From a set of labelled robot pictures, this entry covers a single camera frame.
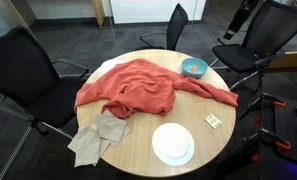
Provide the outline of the black robot base with clamps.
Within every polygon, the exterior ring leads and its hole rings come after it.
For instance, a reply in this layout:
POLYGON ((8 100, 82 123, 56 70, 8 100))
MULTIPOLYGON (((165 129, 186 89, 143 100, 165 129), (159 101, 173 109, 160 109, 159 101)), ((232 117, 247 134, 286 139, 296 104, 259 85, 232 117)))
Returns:
POLYGON ((260 180, 297 180, 297 101, 262 93, 242 114, 255 105, 261 117, 259 129, 247 143, 259 143, 252 157, 260 166, 260 180))

